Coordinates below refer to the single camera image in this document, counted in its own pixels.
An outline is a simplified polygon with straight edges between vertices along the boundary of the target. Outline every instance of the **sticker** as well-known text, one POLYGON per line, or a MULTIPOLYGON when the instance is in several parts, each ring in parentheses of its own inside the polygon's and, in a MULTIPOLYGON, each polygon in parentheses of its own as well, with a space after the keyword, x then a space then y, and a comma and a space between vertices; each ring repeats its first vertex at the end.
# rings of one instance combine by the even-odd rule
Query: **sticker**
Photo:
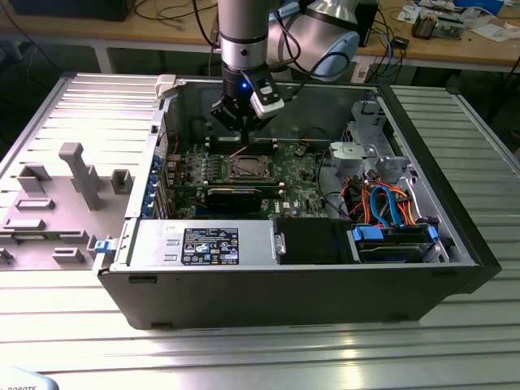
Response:
POLYGON ((182 263, 185 266, 237 265, 238 229, 197 228, 184 230, 182 263))
POLYGON ((182 233, 186 228, 186 223, 168 222, 162 226, 162 234, 182 233))

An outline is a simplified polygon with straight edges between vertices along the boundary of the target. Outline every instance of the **floor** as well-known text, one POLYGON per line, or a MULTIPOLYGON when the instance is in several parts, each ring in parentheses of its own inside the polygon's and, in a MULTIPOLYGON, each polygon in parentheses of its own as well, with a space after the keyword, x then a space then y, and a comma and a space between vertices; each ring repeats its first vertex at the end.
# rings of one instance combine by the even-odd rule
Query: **floor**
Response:
MULTIPOLYGON (((98 72, 98 64, 93 50, 79 46, 41 47, 65 72, 98 72)), ((46 94, 59 78, 56 70, 34 46, 23 46, 24 59, 13 63, 4 59, 0 63, 0 154, 3 156, 13 140, 23 130, 46 94)), ((158 74, 170 72, 181 75, 206 75, 207 54, 199 53, 159 53, 152 50, 110 50, 118 73, 158 74)), ((353 66, 341 77, 348 82, 353 66)), ((212 76, 219 74, 219 58, 214 56, 212 76)), ((471 105, 485 117, 489 102, 501 93, 501 75, 484 71, 454 72, 440 69, 420 69, 403 67, 388 79, 390 84, 439 86, 444 83, 456 87, 471 105)), ((492 129, 502 141, 515 152, 520 147, 520 139, 511 130, 520 128, 520 93, 506 102, 499 114, 491 122, 492 129)))

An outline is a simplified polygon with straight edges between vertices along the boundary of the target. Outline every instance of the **blue clip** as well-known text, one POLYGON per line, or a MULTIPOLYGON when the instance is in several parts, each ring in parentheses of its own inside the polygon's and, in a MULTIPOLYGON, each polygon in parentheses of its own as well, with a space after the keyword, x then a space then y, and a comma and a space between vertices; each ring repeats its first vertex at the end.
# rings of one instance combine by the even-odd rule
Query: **blue clip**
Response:
POLYGON ((160 158, 159 156, 154 155, 152 158, 152 168, 156 169, 157 167, 162 166, 162 164, 163 164, 163 159, 160 158))
POLYGON ((356 226, 352 232, 354 241, 361 240, 384 240, 383 231, 377 226, 356 226))
POLYGON ((437 241, 439 239, 439 233, 437 233, 437 229, 434 226, 428 227, 428 233, 433 241, 437 241))
POLYGON ((361 241, 363 238, 359 227, 355 227, 354 230, 352 230, 352 235, 354 237, 354 241, 361 241))
POLYGON ((146 192, 147 192, 147 193, 155 193, 155 187, 154 187, 154 185, 151 184, 151 183, 148 183, 148 184, 146 185, 146 192))
POLYGON ((148 207, 148 203, 143 203, 143 206, 141 206, 141 215, 145 217, 152 216, 152 209, 148 207))
POLYGON ((118 241, 115 239, 111 240, 98 240, 94 245, 94 252, 96 254, 111 254, 117 249, 118 241))

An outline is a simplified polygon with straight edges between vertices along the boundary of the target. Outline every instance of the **workbench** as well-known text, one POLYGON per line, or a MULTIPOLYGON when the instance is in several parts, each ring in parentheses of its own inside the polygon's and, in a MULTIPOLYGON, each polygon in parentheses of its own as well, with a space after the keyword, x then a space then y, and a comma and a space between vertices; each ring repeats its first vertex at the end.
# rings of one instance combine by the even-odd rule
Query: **workbench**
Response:
MULTIPOLYGON (((159 8, 175 4, 180 0, 157 0, 159 8)), ((199 8, 211 5, 210 0, 200 0, 199 8)), ((489 72, 509 72, 520 54, 518 40, 501 43, 465 31, 461 40, 433 38, 429 41, 412 38, 411 24, 395 20, 398 10, 407 2, 404 0, 381 0, 382 12, 388 25, 396 35, 410 40, 404 65, 414 67, 439 67, 448 69, 478 70, 489 72)), ((207 53, 210 47, 204 42, 193 15, 183 18, 181 28, 143 19, 134 12, 125 22, 107 22, 94 19, 68 19, 44 16, 11 15, 19 26, 36 42, 56 45, 89 46, 95 51, 101 72, 114 73, 109 48, 140 50, 165 50, 207 53)), ((182 15, 192 11, 191 4, 176 8, 168 15, 182 15)), ((154 2, 149 0, 140 7, 140 12, 155 17, 154 2)), ((210 31, 216 8, 201 12, 201 20, 210 31)), ((503 10, 501 17, 518 17, 520 11, 503 10)), ((25 41, 4 14, 0 14, 0 41, 25 41)), ((359 48, 353 62, 357 64, 353 82, 365 80, 368 67, 380 61, 385 49, 376 34, 371 34, 368 45, 359 48)))
MULTIPOLYGON (((158 109, 156 80, 60 79, 0 162, 0 220, 25 163, 69 175, 58 159, 63 142, 81 142, 100 176, 135 175, 158 109), (85 118, 92 111, 95 121, 85 118)), ((61 390, 517 389, 520 165, 484 122, 461 119, 475 115, 463 97, 392 90, 503 268, 477 292, 448 298, 418 322, 138 331, 89 264, 1 265, 2 363, 48 375, 61 390)))

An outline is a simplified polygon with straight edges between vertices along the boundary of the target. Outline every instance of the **green circuit board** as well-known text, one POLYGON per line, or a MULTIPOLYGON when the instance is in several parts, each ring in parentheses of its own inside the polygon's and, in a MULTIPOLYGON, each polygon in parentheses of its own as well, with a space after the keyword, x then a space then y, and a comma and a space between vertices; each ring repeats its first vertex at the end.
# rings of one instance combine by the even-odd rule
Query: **green circuit board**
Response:
POLYGON ((275 154, 270 156, 209 155, 200 145, 185 151, 175 171, 168 174, 170 191, 174 199, 173 218, 178 219, 272 219, 275 217, 327 217, 320 201, 316 173, 316 154, 304 153, 298 144, 280 143, 275 154), (246 178, 243 184, 241 175, 246 178), (248 214, 212 214, 205 207, 205 194, 212 188, 226 188, 233 182, 241 189, 262 191, 259 212, 248 214), (279 182, 283 191, 279 193, 279 182))

